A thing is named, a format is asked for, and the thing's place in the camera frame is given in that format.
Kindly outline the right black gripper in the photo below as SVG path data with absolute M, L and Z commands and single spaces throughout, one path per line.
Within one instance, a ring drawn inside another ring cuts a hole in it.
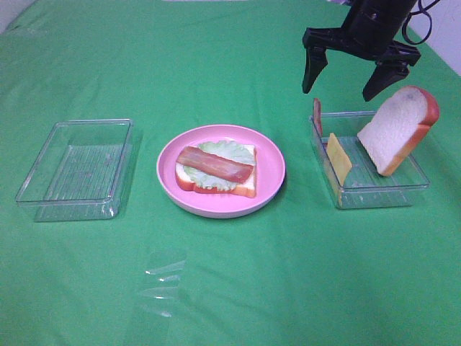
M 306 29 L 303 45 L 306 64 L 302 89 L 308 94 L 318 75 L 328 65 L 326 51 L 338 50 L 367 61 L 378 61 L 362 90 L 366 102 L 409 74 L 418 49 L 394 40 L 415 1 L 353 1 L 340 27 Z

